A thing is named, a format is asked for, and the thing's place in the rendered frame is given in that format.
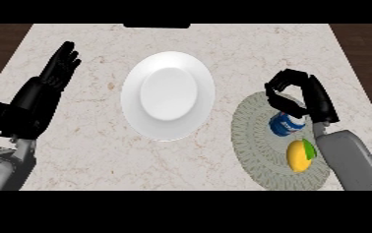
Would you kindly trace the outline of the grey round woven placemat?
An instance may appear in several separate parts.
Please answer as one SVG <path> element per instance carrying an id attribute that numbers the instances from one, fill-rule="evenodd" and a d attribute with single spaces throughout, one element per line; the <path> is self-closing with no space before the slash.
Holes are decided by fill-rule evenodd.
<path id="1" fill-rule="evenodd" d="M 328 179 L 329 167 L 321 153 L 304 172 L 294 172 L 287 160 L 292 141 L 316 144 L 313 122 L 306 117 L 306 127 L 292 135 L 279 137 L 269 121 L 279 111 L 267 102 L 266 92 L 250 95 L 232 115 L 232 148 L 238 162 L 253 181 L 266 190 L 318 190 Z"/>

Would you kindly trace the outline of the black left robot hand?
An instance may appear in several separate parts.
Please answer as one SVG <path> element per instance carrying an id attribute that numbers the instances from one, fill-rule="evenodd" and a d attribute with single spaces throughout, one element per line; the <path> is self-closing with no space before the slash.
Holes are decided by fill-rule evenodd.
<path id="1" fill-rule="evenodd" d="M 62 92 L 81 63 L 74 42 L 50 56 L 42 73 L 22 85 L 12 101 L 0 102 L 0 137 L 36 140 L 46 131 Z"/>

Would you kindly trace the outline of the white round plate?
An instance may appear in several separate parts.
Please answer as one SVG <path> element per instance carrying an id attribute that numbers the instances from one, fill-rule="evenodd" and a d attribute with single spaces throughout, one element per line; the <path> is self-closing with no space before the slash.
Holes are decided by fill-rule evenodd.
<path id="1" fill-rule="evenodd" d="M 121 106 L 136 132 L 157 141 L 188 137 L 208 120 L 216 84 L 205 64 L 188 53 L 164 51 L 133 67 Z"/>

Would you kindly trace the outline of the yellow lemon with green leaf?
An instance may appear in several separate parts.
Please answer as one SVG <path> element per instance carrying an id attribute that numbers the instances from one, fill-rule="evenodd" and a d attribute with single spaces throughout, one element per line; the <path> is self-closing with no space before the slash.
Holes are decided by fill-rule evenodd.
<path id="1" fill-rule="evenodd" d="M 294 172 L 304 172 L 318 157 L 318 152 L 313 144 L 307 139 L 292 141 L 287 149 L 287 160 L 290 168 Z"/>

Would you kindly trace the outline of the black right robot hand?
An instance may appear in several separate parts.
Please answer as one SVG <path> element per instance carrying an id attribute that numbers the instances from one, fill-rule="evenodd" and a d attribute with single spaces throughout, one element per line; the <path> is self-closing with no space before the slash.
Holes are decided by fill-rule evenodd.
<path id="1" fill-rule="evenodd" d="M 294 100 L 278 94 L 290 85 L 294 85 L 303 91 L 304 107 Z M 264 89 L 270 106 L 295 118 L 309 115 L 315 123 L 337 123 L 340 121 L 326 89 L 315 75 L 285 69 L 264 84 Z"/>

